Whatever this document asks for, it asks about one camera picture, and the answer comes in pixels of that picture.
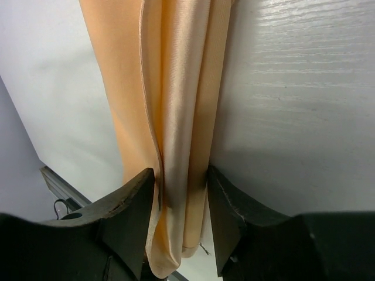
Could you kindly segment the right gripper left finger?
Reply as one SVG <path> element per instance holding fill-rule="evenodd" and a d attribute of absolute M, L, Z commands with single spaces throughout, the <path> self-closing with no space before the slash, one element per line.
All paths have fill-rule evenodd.
<path fill-rule="evenodd" d="M 147 168 L 60 220 L 1 215 L 2 280 L 154 280 L 145 244 L 154 198 Z"/>

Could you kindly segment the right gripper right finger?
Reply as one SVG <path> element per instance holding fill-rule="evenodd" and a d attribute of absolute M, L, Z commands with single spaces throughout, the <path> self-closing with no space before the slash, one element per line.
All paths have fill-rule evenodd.
<path fill-rule="evenodd" d="M 289 217 L 235 187 L 214 166 L 207 188 L 223 280 L 374 279 L 374 212 Z"/>

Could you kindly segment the peach satin napkin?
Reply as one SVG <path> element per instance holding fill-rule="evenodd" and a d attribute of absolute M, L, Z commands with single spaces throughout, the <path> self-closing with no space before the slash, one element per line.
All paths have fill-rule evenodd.
<path fill-rule="evenodd" d="M 128 181 L 155 173 L 146 256 L 197 250 L 232 1 L 81 1 Z"/>

